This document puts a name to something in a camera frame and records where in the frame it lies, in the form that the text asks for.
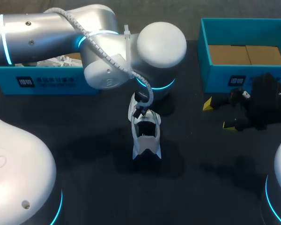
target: label on box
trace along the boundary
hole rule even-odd
[[[17,81],[22,88],[34,88],[33,80],[30,76],[17,76]]]
[[[245,81],[245,76],[231,76],[229,79],[228,86],[230,87],[241,87]]]

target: brown cardboard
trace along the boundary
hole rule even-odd
[[[245,46],[209,45],[211,61],[216,65],[250,65]]]
[[[81,60],[80,53],[71,53],[71,54],[67,54],[65,56],[70,57],[71,59]]]
[[[278,47],[247,45],[246,48],[252,65],[281,65]]]

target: cable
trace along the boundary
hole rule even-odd
[[[70,13],[66,12],[65,10],[63,10],[61,8],[50,8],[50,9],[46,10],[45,13],[58,13],[58,14],[62,15],[63,17],[65,17],[66,20],[69,21],[69,23],[71,23],[75,28],[77,28],[78,30],[81,31],[81,33],[86,37],[86,39],[89,41],[89,43],[92,44],[93,47],[98,51],[98,53],[100,55],[102,55],[104,58],[106,58],[107,61],[112,66],[114,66],[115,68],[117,68],[125,73],[128,73],[129,75],[131,74],[132,76],[139,79],[140,81],[142,81],[143,84],[146,85],[147,90],[149,92],[149,100],[147,102],[139,102],[136,105],[136,108],[140,108],[140,107],[148,108],[152,104],[153,99],[154,99],[154,94],[153,94],[153,90],[152,90],[149,82],[144,77],[139,75],[138,73],[136,73],[134,71],[131,71],[131,73],[130,73],[126,68],[120,66],[116,61],[114,61],[99,45],[97,45],[96,42],[94,42],[94,40],[89,35],[89,32],[86,31]]]

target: yellow object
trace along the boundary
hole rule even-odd
[[[226,130],[236,130],[235,127],[225,127],[225,122],[223,124],[223,129],[226,129]]]
[[[212,110],[212,109],[213,109],[213,107],[210,106],[211,98],[212,98],[212,97],[210,97],[210,99],[208,99],[207,102],[204,104],[204,106],[203,106],[203,111]]]

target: black cloth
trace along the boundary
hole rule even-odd
[[[202,111],[197,42],[162,118],[162,160],[132,161],[127,117],[135,81],[98,96],[4,96],[0,119],[39,137],[52,151],[64,193],[66,225],[256,225],[266,174],[281,143],[281,124],[223,130],[240,108]]]

